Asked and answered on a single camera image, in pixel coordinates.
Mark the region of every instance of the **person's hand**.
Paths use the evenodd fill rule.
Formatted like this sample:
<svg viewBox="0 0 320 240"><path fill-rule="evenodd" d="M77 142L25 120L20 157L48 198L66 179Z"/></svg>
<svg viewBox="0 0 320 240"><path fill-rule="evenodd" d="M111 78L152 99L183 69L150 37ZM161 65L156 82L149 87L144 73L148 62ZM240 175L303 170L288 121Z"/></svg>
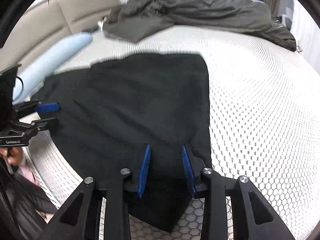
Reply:
<svg viewBox="0 0 320 240"><path fill-rule="evenodd" d="M0 148L0 154L7 156L8 149L7 148ZM8 157L8 163L13 165L19 165L23 159L23 153L21 147L14 147L10 148L11 156Z"/></svg>

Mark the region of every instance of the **pillow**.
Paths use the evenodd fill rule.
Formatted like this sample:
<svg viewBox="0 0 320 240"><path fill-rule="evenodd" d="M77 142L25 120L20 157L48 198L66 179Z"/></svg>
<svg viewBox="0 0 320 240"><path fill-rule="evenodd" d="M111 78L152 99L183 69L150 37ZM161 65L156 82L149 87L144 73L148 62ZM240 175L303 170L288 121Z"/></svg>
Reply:
<svg viewBox="0 0 320 240"><path fill-rule="evenodd" d="M77 33L65 37L54 44L18 75L23 81L23 86L21 81L16 79L17 82L13 89L13 103L23 102L30 92L57 67L70 59L91 41L91 34Z"/></svg>

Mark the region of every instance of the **black towel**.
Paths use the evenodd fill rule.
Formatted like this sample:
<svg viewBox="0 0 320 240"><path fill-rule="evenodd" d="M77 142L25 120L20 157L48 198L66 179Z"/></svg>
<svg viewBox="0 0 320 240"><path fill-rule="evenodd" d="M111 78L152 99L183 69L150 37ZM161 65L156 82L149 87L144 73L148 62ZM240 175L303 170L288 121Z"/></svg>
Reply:
<svg viewBox="0 0 320 240"><path fill-rule="evenodd" d="M136 181L132 163L142 144L151 146L146 191L142 199L127 198L130 214L162 230L172 229L190 200L182 145L212 166L209 77L199 55L135 54L97 63L48 78L34 98L60 104L52 139L78 174L95 177L100 187L122 168Z"/></svg>

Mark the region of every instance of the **blue gripper pad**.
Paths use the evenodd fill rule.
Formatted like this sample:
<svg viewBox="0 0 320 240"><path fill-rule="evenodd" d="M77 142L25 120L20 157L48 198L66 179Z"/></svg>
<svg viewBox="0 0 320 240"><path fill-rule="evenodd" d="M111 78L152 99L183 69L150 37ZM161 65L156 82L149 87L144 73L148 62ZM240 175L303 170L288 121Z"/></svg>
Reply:
<svg viewBox="0 0 320 240"><path fill-rule="evenodd" d="M39 114L43 113L49 113L49 112L56 112L60 109L60 106L58 103L49 103L49 104L41 104L36 106L35 112L38 112Z"/></svg>
<svg viewBox="0 0 320 240"><path fill-rule="evenodd" d="M150 145L147 144L145 148L141 169L139 172L139 177L138 177L137 195L139 198L142 197L142 194L144 193L144 190L146 188L147 175L148 175L150 159L151 159L150 149L151 149Z"/></svg>
<svg viewBox="0 0 320 240"><path fill-rule="evenodd" d="M195 193L196 193L195 176L193 174L193 170L192 170L191 163L190 163L185 146L181 148L181 158L182 158L184 173L187 179L187 186L188 186L189 193L191 194L192 197L195 197Z"/></svg>

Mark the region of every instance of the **hexagonal mesh pattern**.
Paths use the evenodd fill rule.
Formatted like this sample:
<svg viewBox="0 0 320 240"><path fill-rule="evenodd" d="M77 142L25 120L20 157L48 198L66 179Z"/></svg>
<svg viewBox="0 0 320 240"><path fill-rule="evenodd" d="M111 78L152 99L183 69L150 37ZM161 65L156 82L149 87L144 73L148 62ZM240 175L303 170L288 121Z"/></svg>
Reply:
<svg viewBox="0 0 320 240"><path fill-rule="evenodd" d="M320 219L320 77L315 70L297 52L258 37L175 26L137 44L95 33L93 42L57 73L139 52L202 55L209 72L214 170L234 179L248 176L295 239L306 239ZM26 152L47 192L63 203L79 179L49 133L34 138ZM199 239L199 205L198 200L190 204L170 235L131 218L132 236ZM227 199L232 239L230 206Z"/></svg>

